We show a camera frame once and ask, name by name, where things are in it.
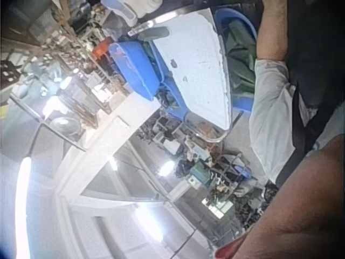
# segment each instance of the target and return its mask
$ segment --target green cloth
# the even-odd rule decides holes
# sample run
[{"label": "green cloth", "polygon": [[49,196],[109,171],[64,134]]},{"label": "green cloth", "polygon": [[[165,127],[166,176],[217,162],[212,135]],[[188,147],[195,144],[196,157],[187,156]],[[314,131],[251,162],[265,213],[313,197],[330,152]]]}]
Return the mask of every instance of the green cloth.
[{"label": "green cloth", "polygon": [[232,93],[254,94],[256,42],[245,24],[236,19],[225,31],[225,51]]}]

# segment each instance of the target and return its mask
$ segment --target window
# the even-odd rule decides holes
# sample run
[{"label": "window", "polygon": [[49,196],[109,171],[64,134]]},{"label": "window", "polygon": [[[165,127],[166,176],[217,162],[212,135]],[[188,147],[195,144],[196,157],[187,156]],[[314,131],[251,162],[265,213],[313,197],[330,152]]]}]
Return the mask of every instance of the window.
[{"label": "window", "polygon": [[215,206],[207,206],[208,201],[209,200],[205,198],[202,201],[202,204],[208,207],[208,209],[219,219],[221,219],[225,215],[225,213],[233,206],[233,203],[231,201],[219,202]]}]

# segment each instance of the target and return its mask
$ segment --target white cutting board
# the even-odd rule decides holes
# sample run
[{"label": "white cutting board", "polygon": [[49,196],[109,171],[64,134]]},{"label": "white cutting board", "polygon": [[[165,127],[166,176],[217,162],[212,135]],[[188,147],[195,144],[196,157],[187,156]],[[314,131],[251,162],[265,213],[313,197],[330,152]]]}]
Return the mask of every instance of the white cutting board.
[{"label": "white cutting board", "polygon": [[222,39],[209,9],[159,24],[170,35],[154,40],[188,109],[228,130],[231,98]]}]

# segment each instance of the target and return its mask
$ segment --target white shirt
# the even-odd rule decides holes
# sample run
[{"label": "white shirt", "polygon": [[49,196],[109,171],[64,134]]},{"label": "white shirt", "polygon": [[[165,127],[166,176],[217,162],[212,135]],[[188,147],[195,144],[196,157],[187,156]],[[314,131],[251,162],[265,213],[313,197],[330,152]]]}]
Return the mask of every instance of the white shirt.
[{"label": "white shirt", "polygon": [[[292,98],[295,86],[288,81],[284,62],[257,60],[256,86],[249,121],[252,148],[267,177],[275,183],[280,171],[295,150],[292,144]],[[345,105],[335,111],[310,153],[323,148],[333,137],[344,134]],[[316,114],[300,98],[300,113],[304,125]]]}]

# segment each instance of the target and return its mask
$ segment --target white sleeve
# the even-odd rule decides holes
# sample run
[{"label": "white sleeve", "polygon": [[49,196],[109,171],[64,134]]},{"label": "white sleeve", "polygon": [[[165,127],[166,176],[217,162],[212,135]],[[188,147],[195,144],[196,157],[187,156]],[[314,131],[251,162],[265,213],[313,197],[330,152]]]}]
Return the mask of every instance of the white sleeve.
[{"label": "white sleeve", "polygon": [[275,182],[292,154],[292,97],[284,62],[258,60],[254,104],[249,122],[252,148],[268,178]]}]

